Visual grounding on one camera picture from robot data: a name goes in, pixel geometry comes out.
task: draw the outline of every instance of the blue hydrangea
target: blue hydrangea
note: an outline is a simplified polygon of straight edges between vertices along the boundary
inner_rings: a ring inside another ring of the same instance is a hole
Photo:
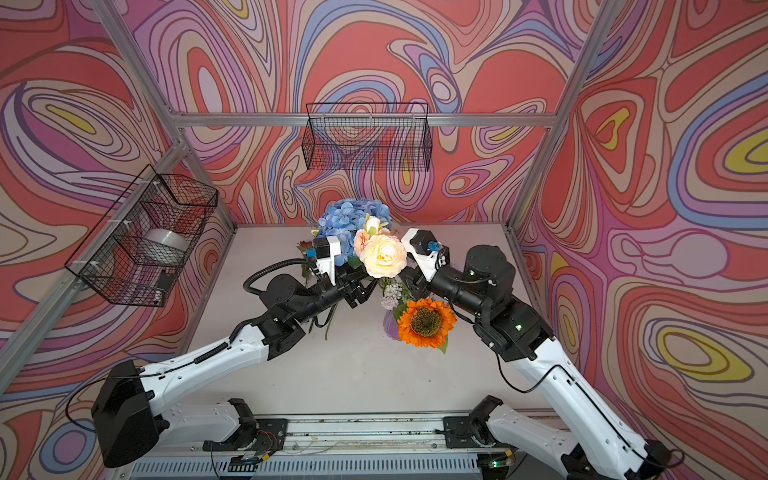
[[[345,198],[329,205],[326,212],[318,219],[318,238],[336,235],[341,243],[341,255],[336,257],[336,266],[342,266],[349,257],[355,255],[355,234],[366,224],[366,214],[378,217],[382,222],[392,223],[389,207],[381,200],[367,198]]]

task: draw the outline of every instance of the wire basket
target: wire basket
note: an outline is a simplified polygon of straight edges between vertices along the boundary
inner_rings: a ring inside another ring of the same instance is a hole
[[[164,306],[218,197],[185,175],[155,173],[83,267],[75,272],[69,260],[66,267],[109,303]]]
[[[307,170],[429,170],[426,103],[314,103],[306,110]]]

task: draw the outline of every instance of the colorful backdrop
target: colorful backdrop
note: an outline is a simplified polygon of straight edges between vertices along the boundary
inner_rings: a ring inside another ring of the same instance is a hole
[[[341,198],[388,204],[399,222],[504,221],[541,127],[461,127],[424,171],[307,171],[301,128],[189,127],[187,138],[236,223],[314,223]]]
[[[517,235],[668,478],[768,478],[768,2],[628,3]]]
[[[95,19],[79,0],[0,2],[0,348],[169,146]],[[100,475],[94,435],[67,422],[64,403],[117,362],[174,354],[227,235],[214,217],[163,309],[81,293],[0,397],[0,479]],[[89,423],[97,393],[78,394],[76,419]]]
[[[426,101],[433,112],[554,111],[597,3],[125,2],[179,111],[304,112]],[[542,129],[436,128],[428,173],[306,172],[300,128],[188,129],[238,223],[311,223],[344,197],[400,221],[503,221]]]

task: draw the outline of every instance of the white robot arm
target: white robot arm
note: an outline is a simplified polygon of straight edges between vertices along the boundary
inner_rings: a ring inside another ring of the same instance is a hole
[[[645,480],[664,470],[670,451],[625,425],[571,364],[546,322],[511,294],[515,268],[500,249],[471,248],[459,272],[449,266],[449,249],[428,230],[411,229],[402,241],[419,266],[400,274],[412,293],[437,293],[471,312],[474,321],[464,318],[482,341],[534,383],[570,428],[550,429],[489,396],[470,414],[478,443],[513,445],[569,478]],[[249,278],[243,288],[259,295],[267,312],[243,321],[227,338],[143,369],[131,361],[115,366],[91,410],[104,464],[125,465],[155,445],[200,439],[212,439],[220,449],[247,449],[256,430],[244,402],[186,407],[179,401],[237,369],[286,352],[304,335],[300,322],[342,299],[352,307],[365,302],[377,282],[363,286],[362,269],[334,269],[337,245],[335,238],[316,239],[303,259],[276,263]],[[305,287],[282,274],[265,291],[251,286],[295,263],[306,263],[317,283]]]

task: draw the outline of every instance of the cream rose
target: cream rose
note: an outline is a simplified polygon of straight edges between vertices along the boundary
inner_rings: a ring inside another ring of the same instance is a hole
[[[392,278],[406,267],[406,248],[397,237],[374,235],[366,241],[359,258],[373,278]]]
[[[379,230],[379,233],[382,235],[389,235],[389,229],[382,228]],[[366,244],[368,243],[368,240],[371,240],[371,236],[363,230],[362,228],[360,230],[357,230],[357,233],[355,233],[355,255],[360,259],[362,262],[362,251],[366,248]]]

